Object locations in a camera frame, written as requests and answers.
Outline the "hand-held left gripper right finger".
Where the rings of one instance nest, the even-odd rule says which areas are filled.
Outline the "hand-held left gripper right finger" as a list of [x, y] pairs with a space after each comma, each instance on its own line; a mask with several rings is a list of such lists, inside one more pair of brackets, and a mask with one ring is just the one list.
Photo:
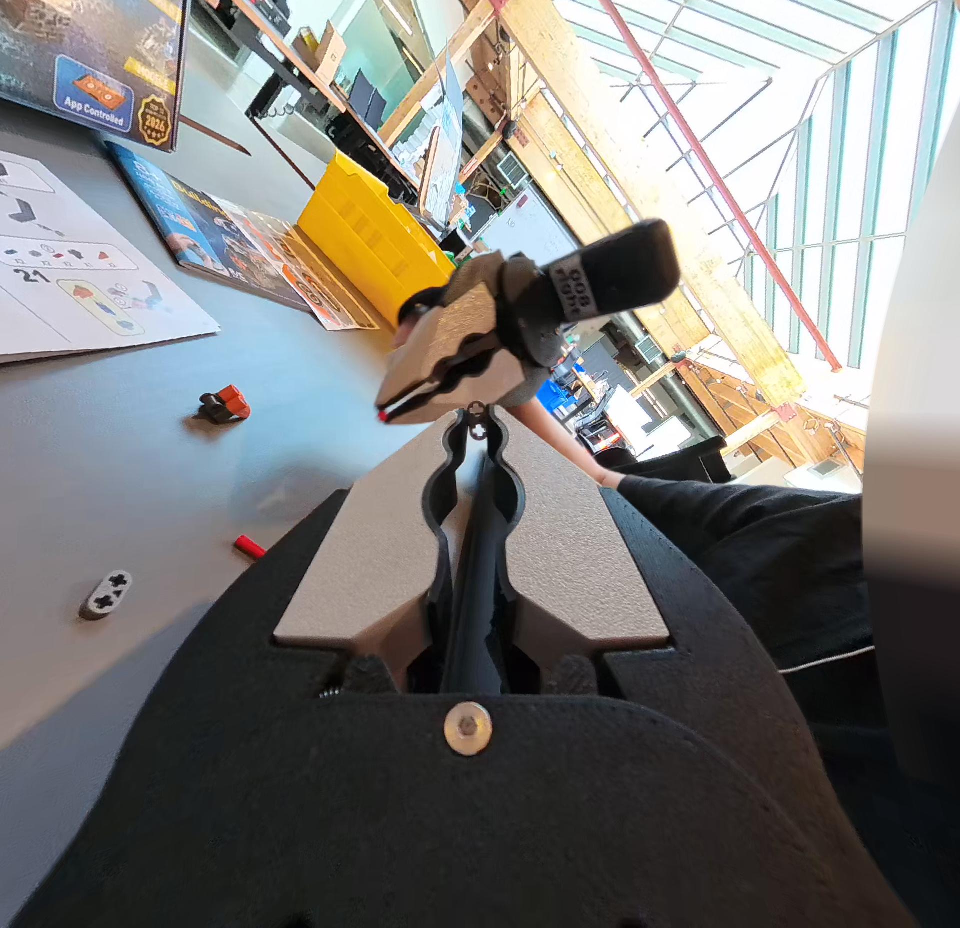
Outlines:
[[510, 643], [549, 679], [567, 656], [662, 649], [670, 632], [607, 500], [621, 501], [500, 406], [515, 494], [503, 562]]

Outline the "person's black clothing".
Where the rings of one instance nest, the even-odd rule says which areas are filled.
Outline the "person's black clothing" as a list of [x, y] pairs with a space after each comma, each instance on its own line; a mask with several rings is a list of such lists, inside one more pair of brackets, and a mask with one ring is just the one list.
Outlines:
[[906, 908], [921, 926], [958, 926], [958, 792], [897, 762], [863, 571], [861, 497], [632, 473], [617, 487], [783, 671], [841, 806]]

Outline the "background wooden desk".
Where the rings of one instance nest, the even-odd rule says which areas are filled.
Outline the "background wooden desk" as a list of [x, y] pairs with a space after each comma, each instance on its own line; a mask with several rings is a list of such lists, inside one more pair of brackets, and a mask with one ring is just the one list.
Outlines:
[[328, 122], [324, 132], [331, 142], [387, 185], [390, 196], [413, 206], [418, 200], [419, 184], [402, 166], [350, 104], [335, 84], [318, 78], [311, 64], [264, 18], [251, 0], [200, 0], [231, 42], [245, 48], [267, 66], [270, 73], [246, 108], [246, 117], [255, 127], [279, 99], [282, 89], [293, 89], [302, 102]]

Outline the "whiteboard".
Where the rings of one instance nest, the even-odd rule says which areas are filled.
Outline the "whiteboard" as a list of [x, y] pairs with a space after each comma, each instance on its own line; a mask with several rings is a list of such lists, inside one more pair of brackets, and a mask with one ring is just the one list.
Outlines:
[[533, 183], [501, 213], [492, 216], [478, 238], [490, 251], [499, 251], [505, 258], [522, 254], [542, 268], [581, 247], [580, 240]]

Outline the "blue robot kit box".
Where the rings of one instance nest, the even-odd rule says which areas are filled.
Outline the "blue robot kit box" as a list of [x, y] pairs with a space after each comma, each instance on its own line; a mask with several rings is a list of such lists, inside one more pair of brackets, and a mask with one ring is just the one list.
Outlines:
[[190, 0], [1, 0], [2, 97], [176, 148]]

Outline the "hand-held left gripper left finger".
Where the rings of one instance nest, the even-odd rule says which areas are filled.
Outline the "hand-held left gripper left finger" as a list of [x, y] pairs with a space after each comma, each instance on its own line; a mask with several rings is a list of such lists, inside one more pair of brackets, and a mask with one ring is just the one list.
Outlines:
[[443, 523], [458, 502], [467, 425], [451, 411], [358, 479], [273, 630], [282, 646], [376, 655], [408, 670], [450, 587]]

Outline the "open white instruction booklet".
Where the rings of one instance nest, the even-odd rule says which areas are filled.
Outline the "open white instruction booklet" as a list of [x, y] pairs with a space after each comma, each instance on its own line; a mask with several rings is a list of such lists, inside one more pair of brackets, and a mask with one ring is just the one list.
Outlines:
[[2, 364], [219, 332], [213, 317], [41, 162], [2, 151]]

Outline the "black office chair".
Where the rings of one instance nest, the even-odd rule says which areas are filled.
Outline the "black office chair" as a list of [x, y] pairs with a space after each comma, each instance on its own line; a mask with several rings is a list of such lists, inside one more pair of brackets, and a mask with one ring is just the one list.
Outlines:
[[638, 459], [625, 447], [611, 447], [594, 457], [604, 469], [625, 476], [725, 484], [735, 479], [722, 456], [726, 446], [723, 436], [714, 436], [659, 456]]

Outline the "yellow plastic bin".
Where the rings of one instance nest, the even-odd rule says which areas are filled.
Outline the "yellow plastic bin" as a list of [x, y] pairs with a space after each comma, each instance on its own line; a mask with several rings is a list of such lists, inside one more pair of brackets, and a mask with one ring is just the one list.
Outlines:
[[402, 305], [455, 266], [387, 186], [335, 149], [296, 225], [396, 325]]

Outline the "blue robot cover booklet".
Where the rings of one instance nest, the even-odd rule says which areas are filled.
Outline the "blue robot cover booklet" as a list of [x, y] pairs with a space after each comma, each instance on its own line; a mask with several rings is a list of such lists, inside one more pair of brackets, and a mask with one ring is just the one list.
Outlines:
[[103, 146], [180, 267], [289, 308], [314, 311], [259, 242], [214, 198], [125, 146], [110, 141]]

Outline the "person's right forearm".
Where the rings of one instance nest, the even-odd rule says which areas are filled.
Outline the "person's right forearm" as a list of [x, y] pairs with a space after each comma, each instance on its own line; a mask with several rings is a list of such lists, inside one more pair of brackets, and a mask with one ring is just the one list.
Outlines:
[[601, 466], [591, 452], [546, 411], [539, 399], [534, 397], [522, 405], [507, 406], [506, 411], [600, 486], [618, 489], [623, 475]]

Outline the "wooden framed display board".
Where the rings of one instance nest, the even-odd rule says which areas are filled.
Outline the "wooden framed display board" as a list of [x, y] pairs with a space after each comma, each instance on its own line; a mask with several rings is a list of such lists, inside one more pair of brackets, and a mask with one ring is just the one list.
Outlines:
[[431, 131], [424, 169], [418, 183], [417, 211], [439, 229], [449, 225], [453, 197], [459, 183], [463, 141], [464, 92], [450, 51], [438, 64], [440, 105], [438, 123]]

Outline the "grey desk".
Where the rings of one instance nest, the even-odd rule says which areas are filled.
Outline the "grey desk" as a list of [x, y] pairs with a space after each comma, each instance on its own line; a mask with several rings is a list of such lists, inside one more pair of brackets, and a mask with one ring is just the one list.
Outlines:
[[[76, 834], [139, 709], [249, 560], [419, 428], [374, 413], [392, 333], [179, 269], [99, 138], [2, 102], [2, 149], [35, 159], [174, 280], [219, 334], [2, 367], [2, 870], [6, 926]], [[199, 396], [235, 385], [250, 417]], [[105, 574], [131, 588], [78, 617]]]

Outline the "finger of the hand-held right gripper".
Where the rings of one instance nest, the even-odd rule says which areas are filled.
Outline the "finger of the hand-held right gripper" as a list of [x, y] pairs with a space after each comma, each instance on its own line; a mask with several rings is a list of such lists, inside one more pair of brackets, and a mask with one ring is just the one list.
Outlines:
[[466, 409], [473, 401], [508, 406], [528, 402], [542, 386], [548, 371], [519, 361], [511, 353], [479, 356], [479, 371], [453, 372], [452, 382], [427, 382], [410, 358], [393, 353], [381, 383], [381, 409], [391, 426], [423, 425]]
[[[412, 297], [404, 304], [400, 321], [414, 307], [426, 312], [406, 344], [392, 354], [410, 358], [427, 382], [444, 383], [452, 382], [454, 371], [479, 371], [479, 356], [504, 353], [498, 333], [502, 269], [502, 263], [466, 263], [446, 286]], [[381, 384], [377, 394], [378, 411]]]

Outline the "orange sticker sheet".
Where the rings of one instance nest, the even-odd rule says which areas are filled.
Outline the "orange sticker sheet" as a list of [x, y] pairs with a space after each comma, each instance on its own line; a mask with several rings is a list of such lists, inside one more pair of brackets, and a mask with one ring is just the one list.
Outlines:
[[268, 214], [221, 200], [231, 221], [258, 249], [271, 269], [306, 302], [328, 331], [377, 330], [377, 319], [354, 294], [348, 281], [299, 229]]

